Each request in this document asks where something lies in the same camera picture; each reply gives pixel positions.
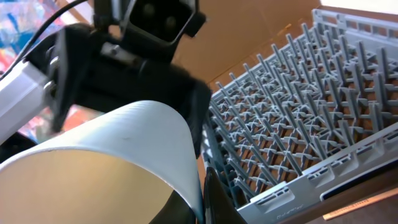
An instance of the black cable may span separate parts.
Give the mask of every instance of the black cable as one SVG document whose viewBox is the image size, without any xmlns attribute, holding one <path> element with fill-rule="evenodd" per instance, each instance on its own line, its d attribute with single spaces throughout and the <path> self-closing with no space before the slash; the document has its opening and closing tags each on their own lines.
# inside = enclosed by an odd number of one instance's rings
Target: black cable
<svg viewBox="0 0 398 224">
<path fill-rule="evenodd" d="M 11 72 L 11 70 L 22 60 L 22 58 L 25 56 L 25 54 L 29 51 L 29 49 L 35 44 L 36 40 L 40 37 L 40 35 L 43 34 L 43 32 L 47 29 L 51 23 L 53 23 L 58 17 L 60 17 L 64 12 L 67 12 L 69 9 L 79 5 L 80 3 L 83 3 L 87 0 L 76 0 L 73 1 L 66 6 L 63 6 L 61 9 L 59 9 L 57 12 L 54 13 L 49 19 L 47 19 L 43 25 L 38 29 L 38 31 L 35 33 L 35 35 L 28 41 L 27 44 L 25 44 L 25 47 L 19 52 L 17 58 L 13 61 L 13 63 L 10 65 L 10 67 L 7 69 L 6 72 L 4 72 L 4 75 L 0 77 L 0 81 L 8 75 L 8 73 Z"/>
</svg>

